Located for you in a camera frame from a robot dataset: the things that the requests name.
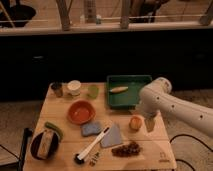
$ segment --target sponge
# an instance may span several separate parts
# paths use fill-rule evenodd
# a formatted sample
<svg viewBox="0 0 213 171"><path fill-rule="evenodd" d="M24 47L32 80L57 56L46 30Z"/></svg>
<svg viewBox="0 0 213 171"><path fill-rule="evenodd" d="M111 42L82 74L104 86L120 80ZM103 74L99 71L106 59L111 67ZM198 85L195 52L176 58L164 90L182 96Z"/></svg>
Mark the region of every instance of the sponge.
<svg viewBox="0 0 213 171"><path fill-rule="evenodd" d="M81 126L81 134L84 137L97 135L101 132L101 124L99 122L89 122Z"/></svg>

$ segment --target railing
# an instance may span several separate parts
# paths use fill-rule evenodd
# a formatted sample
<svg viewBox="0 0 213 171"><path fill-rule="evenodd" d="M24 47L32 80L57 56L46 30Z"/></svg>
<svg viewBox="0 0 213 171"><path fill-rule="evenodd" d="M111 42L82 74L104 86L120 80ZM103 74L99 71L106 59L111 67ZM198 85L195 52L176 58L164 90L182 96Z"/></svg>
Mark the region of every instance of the railing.
<svg viewBox="0 0 213 171"><path fill-rule="evenodd" d="M50 10L46 10L46 13L43 14L43 18L39 18L37 14L43 11L37 9L36 15L26 24L26 27L17 27L16 24L24 22L24 20L14 22L13 15L10 16L11 12L7 12L7 9L4 9L1 3L0 12L2 11L2 13L4 13L11 27L3 26L0 28L0 35L74 34L85 32L213 28L213 0L202 2L206 9L194 13L178 13L179 11L176 13L162 13L162 11L166 11L170 8L169 4L174 3L173 0L168 0L165 4L162 4L162 1L165 0L141 0L143 1L143 5L146 3L149 4L149 1L155 1L155 4L153 4L152 11L147 13L147 15L137 16L131 15L133 1L134 0L117 0L114 5L109 7L109 3L113 4L112 2L115 2L114 0L112 2L110 0L49 0L49 4L51 4ZM183 11L191 5L190 0L188 0L188 2L180 1L179 4L183 4Z"/></svg>

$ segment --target food item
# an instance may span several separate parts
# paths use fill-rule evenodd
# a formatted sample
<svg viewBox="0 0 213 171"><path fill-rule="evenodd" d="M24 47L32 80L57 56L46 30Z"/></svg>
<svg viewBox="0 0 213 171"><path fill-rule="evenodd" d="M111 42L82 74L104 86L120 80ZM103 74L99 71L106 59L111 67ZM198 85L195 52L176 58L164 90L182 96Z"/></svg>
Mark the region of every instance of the food item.
<svg viewBox="0 0 213 171"><path fill-rule="evenodd" d="M133 130L138 131L142 126L142 120L139 116L132 116L130 119L129 127Z"/></svg>
<svg viewBox="0 0 213 171"><path fill-rule="evenodd" d="M128 145L122 145L112 149L113 156L130 157L139 155L141 147L135 141L130 142Z"/></svg>
<svg viewBox="0 0 213 171"><path fill-rule="evenodd" d="M128 90L128 87L127 86L121 86L121 87L114 87L112 89L110 89L110 93L120 93L120 92L123 92L123 91L126 91Z"/></svg>
<svg viewBox="0 0 213 171"><path fill-rule="evenodd" d="M62 130L59 127L57 127L55 124L53 124L51 122L48 122L48 121L44 123L44 126L46 128L54 130L56 132L56 134L58 135L59 141L62 140L63 132L62 132Z"/></svg>

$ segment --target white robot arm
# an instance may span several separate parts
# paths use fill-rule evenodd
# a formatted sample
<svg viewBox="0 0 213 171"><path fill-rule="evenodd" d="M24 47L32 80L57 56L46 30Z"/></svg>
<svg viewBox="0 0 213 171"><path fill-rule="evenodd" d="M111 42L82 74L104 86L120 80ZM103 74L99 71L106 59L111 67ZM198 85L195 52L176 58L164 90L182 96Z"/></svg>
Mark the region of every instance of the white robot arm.
<svg viewBox="0 0 213 171"><path fill-rule="evenodd" d="M140 103L137 109L145 118L154 117L157 110L172 114L213 137L213 109L176 98L169 94L171 90L169 80L157 78L140 90Z"/></svg>

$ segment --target small cup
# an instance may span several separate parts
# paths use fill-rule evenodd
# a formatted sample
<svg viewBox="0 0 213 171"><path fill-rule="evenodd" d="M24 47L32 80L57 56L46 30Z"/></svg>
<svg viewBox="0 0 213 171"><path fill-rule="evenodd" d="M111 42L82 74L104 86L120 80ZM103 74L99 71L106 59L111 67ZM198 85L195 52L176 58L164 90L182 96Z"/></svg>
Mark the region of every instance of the small cup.
<svg viewBox="0 0 213 171"><path fill-rule="evenodd" d="M67 88L72 96L78 96L81 93L81 82L72 80L67 84Z"/></svg>
<svg viewBox="0 0 213 171"><path fill-rule="evenodd" d="M51 89L54 91L56 97L62 97L63 96L63 89L62 89L61 83L59 83L59 82L52 83Z"/></svg>

